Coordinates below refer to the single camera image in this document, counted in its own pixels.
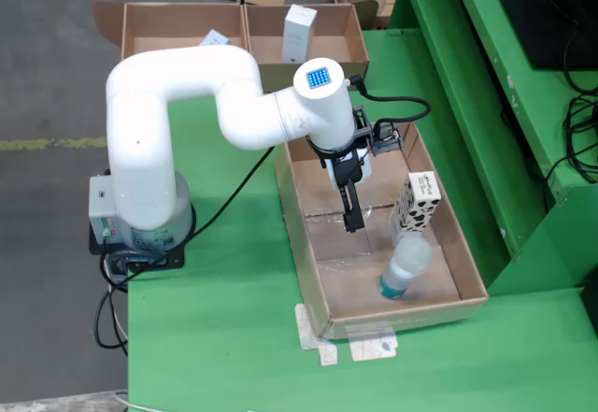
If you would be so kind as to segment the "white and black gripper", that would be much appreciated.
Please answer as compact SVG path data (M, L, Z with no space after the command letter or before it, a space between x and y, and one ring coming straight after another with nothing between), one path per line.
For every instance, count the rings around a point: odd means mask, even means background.
M372 174L369 149L356 149L341 158L327 159L326 169L333 189L340 191L341 194L344 207L343 221L345 230L349 233L355 233L364 227L363 213L355 184L364 184ZM352 180L349 180L347 185L340 187L336 178L337 172L341 172L342 174L349 172Z

